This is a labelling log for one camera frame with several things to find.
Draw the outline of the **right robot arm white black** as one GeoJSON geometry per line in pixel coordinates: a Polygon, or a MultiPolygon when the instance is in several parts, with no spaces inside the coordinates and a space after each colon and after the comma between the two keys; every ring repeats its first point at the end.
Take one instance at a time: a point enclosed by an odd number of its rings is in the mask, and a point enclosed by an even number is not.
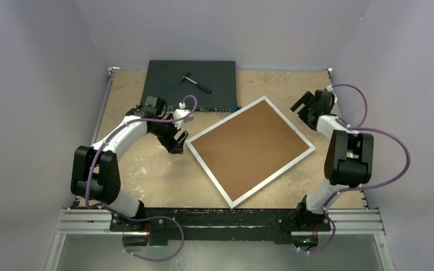
{"type": "Polygon", "coordinates": [[[323,221],[326,208],[340,193],[367,184],[372,175],[374,137],[344,125],[331,112],[335,99],[330,91],[307,91],[290,108],[309,128],[329,139],[324,180],[302,199],[294,215],[296,225],[303,230],[323,221]]]}

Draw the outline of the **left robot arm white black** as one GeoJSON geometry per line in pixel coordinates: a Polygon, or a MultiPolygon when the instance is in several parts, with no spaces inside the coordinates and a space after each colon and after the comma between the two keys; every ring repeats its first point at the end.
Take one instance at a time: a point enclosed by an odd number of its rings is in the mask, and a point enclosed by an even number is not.
{"type": "Polygon", "coordinates": [[[121,188],[119,160],[142,137],[156,136],[170,154],[182,154],[189,133],[181,130],[191,121],[196,107],[188,109],[185,101],[169,112],[167,102],[148,96],[141,105],[131,108],[119,125],[91,146],[79,146],[73,156],[71,193],[85,200],[86,208],[107,208],[124,217],[124,224],[133,231],[146,223],[145,205],[121,188]]]}

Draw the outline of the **dark network switch box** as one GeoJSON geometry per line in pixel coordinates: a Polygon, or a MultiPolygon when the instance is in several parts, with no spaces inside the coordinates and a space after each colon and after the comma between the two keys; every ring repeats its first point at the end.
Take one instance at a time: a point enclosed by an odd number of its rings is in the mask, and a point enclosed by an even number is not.
{"type": "Polygon", "coordinates": [[[237,80],[235,61],[217,60],[150,60],[141,103],[147,97],[160,97],[169,110],[179,107],[187,95],[197,98],[197,111],[235,112],[240,109],[237,102],[237,80]],[[181,82],[182,75],[191,72],[191,79],[212,90],[208,94],[189,81],[181,82]]]}

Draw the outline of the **small black-handled hammer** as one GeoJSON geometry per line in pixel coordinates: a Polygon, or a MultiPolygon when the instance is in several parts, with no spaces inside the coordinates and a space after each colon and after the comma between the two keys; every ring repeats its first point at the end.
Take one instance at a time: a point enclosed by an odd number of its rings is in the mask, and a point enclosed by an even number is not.
{"type": "Polygon", "coordinates": [[[183,81],[189,81],[190,83],[194,84],[196,87],[198,87],[199,89],[201,89],[202,91],[204,91],[204,92],[206,92],[206,93],[208,93],[208,94],[211,94],[211,93],[212,93],[212,90],[211,90],[211,89],[209,89],[209,88],[206,87],[205,85],[202,85],[202,84],[200,84],[200,83],[194,81],[193,79],[191,79],[191,78],[190,78],[191,75],[192,75],[191,72],[187,72],[187,73],[185,73],[184,75],[182,75],[180,81],[181,81],[181,82],[183,82],[183,81]]]}

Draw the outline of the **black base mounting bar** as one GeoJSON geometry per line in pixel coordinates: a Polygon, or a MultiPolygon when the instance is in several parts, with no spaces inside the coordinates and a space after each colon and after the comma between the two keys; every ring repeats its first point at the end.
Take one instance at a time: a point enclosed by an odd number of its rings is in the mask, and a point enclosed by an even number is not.
{"type": "Polygon", "coordinates": [[[157,208],[147,207],[150,221],[134,222],[113,215],[110,231],[140,232],[151,246],[168,241],[271,241],[275,244],[298,243],[298,236],[315,230],[329,233],[328,218],[321,222],[299,220],[295,209],[276,208],[157,208]]]}

